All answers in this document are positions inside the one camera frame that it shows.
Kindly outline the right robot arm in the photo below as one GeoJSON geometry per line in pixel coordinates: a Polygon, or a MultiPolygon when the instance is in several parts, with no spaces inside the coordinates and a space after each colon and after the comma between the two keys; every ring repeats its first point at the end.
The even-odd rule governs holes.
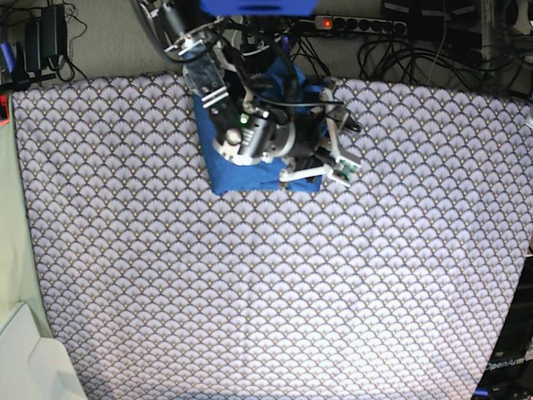
{"type": "Polygon", "coordinates": [[[282,161],[292,171],[333,164],[328,91],[307,97],[274,35],[216,15],[202,1],[135,1],[142,29],[179,65],[215,128],[212,148],[237,166],[282,161]]]}

